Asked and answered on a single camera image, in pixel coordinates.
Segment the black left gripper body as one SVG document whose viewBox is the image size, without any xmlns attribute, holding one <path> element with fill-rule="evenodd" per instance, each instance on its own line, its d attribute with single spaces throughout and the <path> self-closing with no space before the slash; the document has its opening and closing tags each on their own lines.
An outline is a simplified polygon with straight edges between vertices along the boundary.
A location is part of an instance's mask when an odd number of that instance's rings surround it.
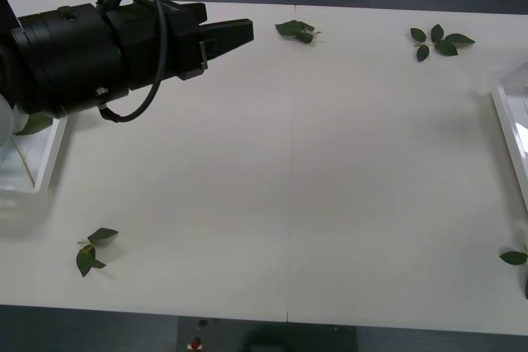
<svg viewBox="0 0 528 352">
<path fill-rule="evenodd" d="M 200 24 L 207 20 L 205 4 L 178 4 L 161 0 L 167 27 L 165 79 L 187 80 L 206 69 L 205 50 L 200 45 Z M 134 0 L 107 13 L 125 65 L 125 85 L 130 90 L 151 83 L 160 60 L 158 8 L 154 0 Z"/>
</svg>

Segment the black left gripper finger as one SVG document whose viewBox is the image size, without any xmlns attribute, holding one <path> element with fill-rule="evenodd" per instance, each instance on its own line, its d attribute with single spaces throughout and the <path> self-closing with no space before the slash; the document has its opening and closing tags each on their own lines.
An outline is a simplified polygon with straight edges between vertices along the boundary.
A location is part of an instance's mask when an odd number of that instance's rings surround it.
<svg viewBox="0 0 528 352">
<path fill-rule="evenodd" d="M 253 23 L 249 19 L 201 24 L 198 34 L 200 64 L 207 64 L 254 40 Z"/>
</svg>

